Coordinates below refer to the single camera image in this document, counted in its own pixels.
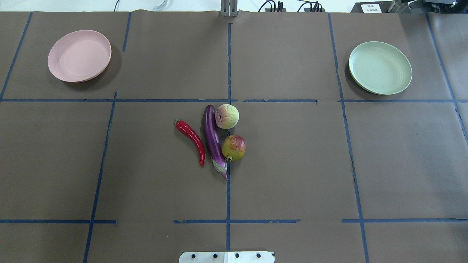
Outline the red chili pepper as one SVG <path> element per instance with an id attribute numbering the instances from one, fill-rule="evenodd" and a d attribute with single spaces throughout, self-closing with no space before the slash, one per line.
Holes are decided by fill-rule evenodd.
<path id="1" fill-rule="evenodd" d="M 194 143 L 197 149 L 197 153 L 198 153 L 199 165 L 201 167 L 204 167 L 205 159 L 206 159 L 206 151 L 205 151 L 204 143 L 202 142 L 199 135 L 194 131 L 194 129 L 190 125 L 188 125 L 183 120 L 175 119 L 174 125 L 178 131 L 180 131 L 183 135 L 189 138 L 192 143 Z"/>

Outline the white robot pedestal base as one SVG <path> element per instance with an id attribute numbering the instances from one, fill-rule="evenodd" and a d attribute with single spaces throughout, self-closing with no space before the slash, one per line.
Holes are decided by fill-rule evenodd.
<path id="1" fill-rule="evenodd" d="M 179 263 L 275 263 L 274 252 L 269 251 L 218 251 L 184 252 Z"/>

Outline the purple eggplant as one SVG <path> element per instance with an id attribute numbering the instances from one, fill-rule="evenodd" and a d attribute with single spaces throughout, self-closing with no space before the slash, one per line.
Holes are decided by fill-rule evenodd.
<path id="1" fill-rule="evenodd" d="M 228 181 L 227 162 L 221 151 L 220 140 L 218 137 L 217 124 L 215 120 L 215 108 L 209 104 L 205 107 L 202 117 L 202 128 L 208 152 L 216 171 Z"/>

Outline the aluminium frame post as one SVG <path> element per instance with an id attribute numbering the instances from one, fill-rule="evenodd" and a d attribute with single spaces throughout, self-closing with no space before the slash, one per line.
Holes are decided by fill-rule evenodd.
<path id="1" fill-rule="evenodd" d="M 221 0 L 220 16 L 222 17 L 237 17 L 238 16 L 238 0 Z"/>

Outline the pink plate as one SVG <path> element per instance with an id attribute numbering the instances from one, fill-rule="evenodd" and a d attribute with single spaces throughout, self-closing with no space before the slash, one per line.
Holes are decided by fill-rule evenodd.
<path id="1" fill-rule="evenodd" d="M 100 75 L 110 63 L 112 46 L 100 32 L 79 30 L 64 35 L 48 54 L 48 69 L 64 82 L 85 82 Z"/>

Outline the red yellow pomegranate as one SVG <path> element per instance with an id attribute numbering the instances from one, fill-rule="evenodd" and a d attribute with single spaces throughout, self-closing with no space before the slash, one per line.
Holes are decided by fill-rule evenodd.
<path id="1" fill-rule="evenodd" d="M 230 135 L 221 146 L 221 152 L 228 162 L 238 161 L 244 157 L 247 143 L 242 136 Z"/>

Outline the peach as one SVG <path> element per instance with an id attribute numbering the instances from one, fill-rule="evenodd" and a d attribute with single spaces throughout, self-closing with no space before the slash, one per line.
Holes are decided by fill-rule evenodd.
<path id="1" fill-rule="evenodd" d="M 231 104 L 219 106 L 215 113 L 216 125 L 221 129 L 231 129 L 239 121 L 239 111 Z"/>

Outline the green plate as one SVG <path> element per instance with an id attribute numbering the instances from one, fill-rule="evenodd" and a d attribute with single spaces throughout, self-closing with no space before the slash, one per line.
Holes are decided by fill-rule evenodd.
<path id="1" fill-rule="evenodd" d="M 413 70 L 406 55 L 379 41 L 356 46 L 349 55 L 349 72 L 364 90 L 377 95 L 394 95 L 408 88 Z"/>

